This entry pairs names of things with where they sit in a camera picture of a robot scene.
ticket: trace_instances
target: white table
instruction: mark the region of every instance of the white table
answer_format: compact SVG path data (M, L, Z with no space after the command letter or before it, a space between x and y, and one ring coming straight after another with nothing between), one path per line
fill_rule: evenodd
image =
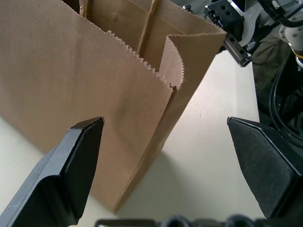
M242 176L226 124L228 116L258 121L251 65L240 68L227 52L216 56L168 138L163 153L118 212L120 218L172 214L225 220L263 214ZM0 213L42 153L0 118ZM78 226L114 217L89 197Z

